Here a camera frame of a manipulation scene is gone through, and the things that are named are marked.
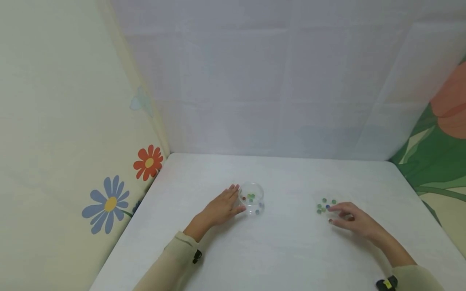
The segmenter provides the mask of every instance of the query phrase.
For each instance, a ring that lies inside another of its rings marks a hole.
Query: white backdrop
[[[466,53],[465,0],[114,0],[172,152],[386,160]]]

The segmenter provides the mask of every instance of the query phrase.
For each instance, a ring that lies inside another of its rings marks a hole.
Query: orange flower
[[[135,161],[133,164],[133,168],[139,170],[136,174],[136,179],[139,179],[143,173],[144,181],[149,179],[149,175],[155,177],[157,172],[162,168],[162,161],[164,160],[164,157],[160,154],[160,148],[156,148],[154,151],[154,146],[150,145],[147,151],[140,149],[137,155],[142,161]]]
[[[466,139],[466,62],[456,67],[431,105],[443,132]]]

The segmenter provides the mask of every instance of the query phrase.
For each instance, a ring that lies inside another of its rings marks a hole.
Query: beige sleeve
[[[398,279],[397,291],[442,291],[443,287],[425,268],[417,265],[396,267],[392,270]]]
[[[182,232],[178,232],[164,251],[147,270],[133,291],[169,291],[192,262],[198,243]]]

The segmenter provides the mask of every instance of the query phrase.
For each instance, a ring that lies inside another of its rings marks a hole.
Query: tabletop
[[[466,260],[389,162],[172,154],[90,290],[132,290],[178,230],[246,181],[264,189],[263,213],[210,230],[177,290],[374,290],[390,275],[386,258],[328,224],[323,198],[366,211],[446,290],[463,285]]]

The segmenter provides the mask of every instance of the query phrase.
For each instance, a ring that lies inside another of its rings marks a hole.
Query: clear plastic cup
[[[246,213],[259,215],[264,211],[264,190],[258,183],[246,182],[241,185],[238,198],[246,206]]]

